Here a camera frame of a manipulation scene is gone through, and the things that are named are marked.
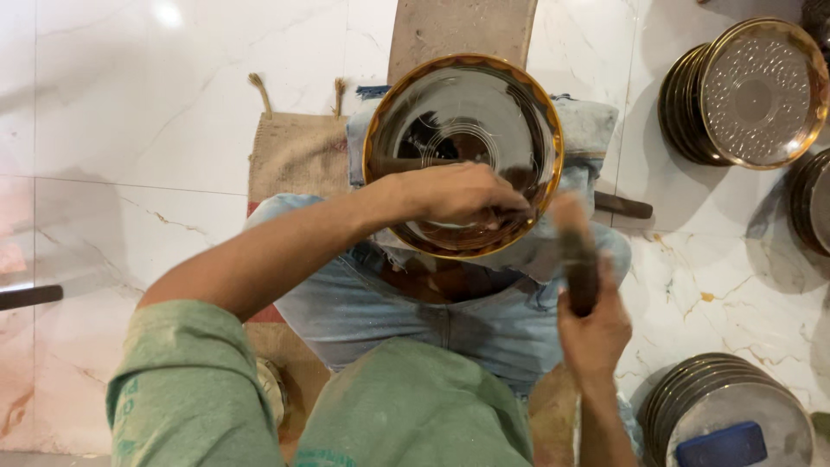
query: knee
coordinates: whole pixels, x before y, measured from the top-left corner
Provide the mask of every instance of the knee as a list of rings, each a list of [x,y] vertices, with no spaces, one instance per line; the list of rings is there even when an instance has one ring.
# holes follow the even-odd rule
[[[311,206],[314,203],[319,203],[323,199],[313,194],[292,194],[279,193],[271,196],[269,199],[262,201],[256,207],[251,216],[245,221],[243,229],[248,230],[251,227],[262,224],[267,220],[271,220],[281,214],[305,206]]]
[[[619,232],[601,224],[591,223],[593,238],[598,250],[607,250],[614,261],[614,277],[617,285],[623,283],[631,267],[631,245]]]

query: light blue jeans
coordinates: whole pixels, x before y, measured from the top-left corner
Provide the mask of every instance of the light blue jeans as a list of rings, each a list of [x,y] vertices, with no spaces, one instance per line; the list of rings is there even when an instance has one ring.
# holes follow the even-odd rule
[[[245,228],[320,201],[277,194],[256,208]],[[624,253],[615,253],[622,279],[631,257],[625,239],[596,224],[594,234],[598,248]],[[353,252],[339,255],[275,302],[329,369],[342,370],[385,339],[409,337],[475,361],[524,398],[562,360],[556,328],[561,278],[538,284],[524,277],[489,297],[433,305],[403,296]]]

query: hand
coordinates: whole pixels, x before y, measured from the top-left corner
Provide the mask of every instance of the hand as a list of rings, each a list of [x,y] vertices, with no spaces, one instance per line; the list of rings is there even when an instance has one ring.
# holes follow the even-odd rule
[[[597,385],[613,387],[614,370],[631,339],[631,321],[617,292],[611,258],[600,256],[599,300],[593,312],[584,318],[574,315],[568,293],[562,291],[558,312],[565,362],[583,393]]]
[[[400,203],[405,220],[429,220],[447,224],[484,224],[499,228],[493,208],[533,215],[530,203],[489,165],[465,162],[411,170],[378,180],[388,199]]]

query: blue sponge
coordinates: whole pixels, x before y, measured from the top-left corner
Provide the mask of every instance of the blue sponge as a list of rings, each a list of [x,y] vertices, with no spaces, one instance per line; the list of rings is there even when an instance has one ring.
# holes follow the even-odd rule
[[[675,451],[681,467],[746,467],[767,458],[761,427],[746,421],[684,441]]]

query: person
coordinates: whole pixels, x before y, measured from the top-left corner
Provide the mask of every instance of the person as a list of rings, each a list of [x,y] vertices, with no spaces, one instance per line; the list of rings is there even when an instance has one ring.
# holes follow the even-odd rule
[[[580,319],[565,290],[524,279],[468,302],[418,302],[350,254],[395,224],[488,224],[493,208],[530,209],[471,163],[388,175],[326,201],[264,202],[247,230],[179,264],[139,302],[106,396],[113,465],[284,464],[241,326],[272,302],[337,371],[295,467],[532,465],[526,397],[563,357],[582,394],[581,465],[637,465],[613,380],[631,326],[608,258],[598,304]]]

